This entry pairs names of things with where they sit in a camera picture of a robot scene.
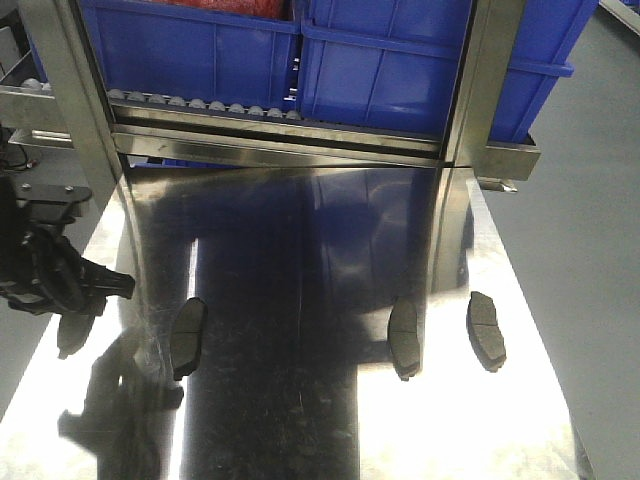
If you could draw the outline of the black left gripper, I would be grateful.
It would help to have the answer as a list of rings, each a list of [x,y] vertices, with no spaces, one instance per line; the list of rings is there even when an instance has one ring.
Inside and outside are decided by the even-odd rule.
[[[104,298],[132,298],[132,276],[84,259],[64,235],[91,197],[87,187],[15,185],[1,176],[1,296],[10,308],[100,316]]]

